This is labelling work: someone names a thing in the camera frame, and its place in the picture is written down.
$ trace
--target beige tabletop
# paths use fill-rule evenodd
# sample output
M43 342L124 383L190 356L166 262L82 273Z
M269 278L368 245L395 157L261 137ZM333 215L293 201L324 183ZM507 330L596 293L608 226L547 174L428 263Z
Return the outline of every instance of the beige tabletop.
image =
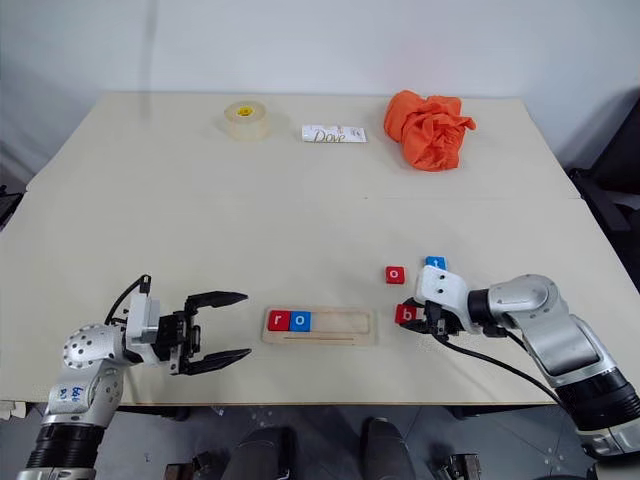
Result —
M384 136L386 98L258 97L273 132L238 143L219 123L243 98L108 94L32 181L0 234L0 398L45 400L64 338L102 321L146 272L162 313L193 293L247 293L198 319L203 353L253 353L200 377L135 367L125 402L547 402L394 325L426 255L446 256L472 288L552 277L640 383L640 296L520 101L465 100L478 129L461 168L433 174L405 165ZM303 123L363 126L369 143L305 144ZM385 284L386 265L404 265L408 284ZM278 304L372 308L376 344L266 344L264 311ZM504 340L455 342L541 378Z

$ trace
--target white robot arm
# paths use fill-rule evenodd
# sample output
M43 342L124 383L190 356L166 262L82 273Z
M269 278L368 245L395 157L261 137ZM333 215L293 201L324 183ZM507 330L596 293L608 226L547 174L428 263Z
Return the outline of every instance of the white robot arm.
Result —
M125 369L137 364L167 365L171 375L197 375L224 368L251 353L232 350L204 356L194 316L205 306L221 307L247 298L210 292L187 298L184 309L160 316L149 297L151 277L141 276L118 298L104 324L91 324L69 336L62 348L62 373L49 393L42 427L19 480L93 480L98 446L120 404ZM126 320L113 318L131 294Z
M523 275L469 290L458 275L426 266L411 301L425 306L425 318L403 326L462 353L448 335L514 338L509 330L520 330L522 346L571 415L585 452L599 460L624 457L625 468L635 465L633 478L640 478L640 462L629 458L640 453L640 399L591 328L569 313L554 282Z

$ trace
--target orange cloth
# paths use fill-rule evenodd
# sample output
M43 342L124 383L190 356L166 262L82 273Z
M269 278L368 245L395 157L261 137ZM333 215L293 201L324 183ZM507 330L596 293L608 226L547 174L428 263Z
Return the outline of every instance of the orange cloth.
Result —
M428 97L403 90L389 102L384 130L401 142L404 157L415 168L438 172L458 166L465 128L475 130L471 117L461 117L457 97Z

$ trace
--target red block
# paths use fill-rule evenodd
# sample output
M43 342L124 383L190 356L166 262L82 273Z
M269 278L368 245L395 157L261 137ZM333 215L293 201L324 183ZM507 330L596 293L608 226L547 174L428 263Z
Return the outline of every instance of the red block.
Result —
M271 312L269 312L267 330L272 332L286 332L289 330L290 321L291 312L286 310L271 310Z
M384 269L387 283L402 285L404 283L404 267L387 267Z
M422 318L424 308L410 307L409 305L398 305L396 307L396 323L402 325L411 320L418 320Z

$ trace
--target tape roll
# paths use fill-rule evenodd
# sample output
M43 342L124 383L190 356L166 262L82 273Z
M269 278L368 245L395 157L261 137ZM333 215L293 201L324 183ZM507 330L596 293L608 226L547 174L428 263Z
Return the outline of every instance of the tape roll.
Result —
M227 133L241 141L262 140L269 135L267 109L260 102L238 102L224 111Z

